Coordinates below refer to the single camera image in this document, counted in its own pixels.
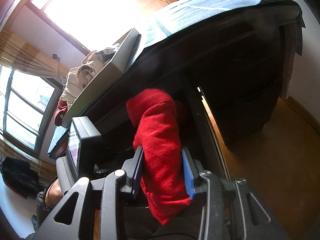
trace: red garment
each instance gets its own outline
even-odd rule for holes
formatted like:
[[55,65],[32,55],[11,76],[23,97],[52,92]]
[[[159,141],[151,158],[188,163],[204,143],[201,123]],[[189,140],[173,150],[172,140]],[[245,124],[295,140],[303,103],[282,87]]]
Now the red garment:
[[59,100],[58,109],[54,114],[54,124],[56,126],[62,125],[62,118],[64,117],[67,111],[68,111],[67,101]]
[[144,150],[141,187],[153,216],[161,223],[190,205],[182,171],[181,142],[173,99],[163,90],[146,89],[126,104],[138,126],[133,147]]

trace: screw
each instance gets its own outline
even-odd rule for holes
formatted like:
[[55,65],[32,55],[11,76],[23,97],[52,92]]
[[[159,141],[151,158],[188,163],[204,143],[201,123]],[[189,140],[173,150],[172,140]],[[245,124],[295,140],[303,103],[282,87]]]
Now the screw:
[[247,184],[247,181],[244,178],[237,179],[237,182],[241,185]]
[[201,174],[202,176],[207,177],[207,176],[210,176],[212,173],[211,173],[211,171],[204,170],[204,171],[201,171],[200,174]]
[[121,176],[123,176],[124,175],[124,170],[116,170],[115,171],[115,175],[117,176],[117,177],[121,177]]

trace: wooden floor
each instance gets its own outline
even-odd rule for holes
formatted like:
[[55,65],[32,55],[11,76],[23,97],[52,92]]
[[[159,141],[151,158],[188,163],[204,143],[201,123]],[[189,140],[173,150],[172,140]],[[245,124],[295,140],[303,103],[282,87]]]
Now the wooden floor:
[[292,240],[320,214],[320,134],[278,100],[263,129],[228,148],[212,117],[232,178],[246,178]]

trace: bright window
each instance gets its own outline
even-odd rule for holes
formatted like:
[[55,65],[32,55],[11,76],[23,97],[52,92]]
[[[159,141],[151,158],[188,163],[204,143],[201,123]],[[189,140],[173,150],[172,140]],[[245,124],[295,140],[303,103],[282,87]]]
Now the bright window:
[[0,65],[0,130],[4,136],[39,152],[55,89],[40,77]]
[[135,0],[31,0],[89,51],[112,45],[143,15]]

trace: person's knee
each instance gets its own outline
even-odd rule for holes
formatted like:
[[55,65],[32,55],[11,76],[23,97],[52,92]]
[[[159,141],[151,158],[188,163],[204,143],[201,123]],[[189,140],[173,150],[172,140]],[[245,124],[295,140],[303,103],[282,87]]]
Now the person's knee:
[[45,204],[48,207],[55,207],[56,204],[62,199],[63,194],[60,188],[59,180],[57,179],[49,188],[45,196]]

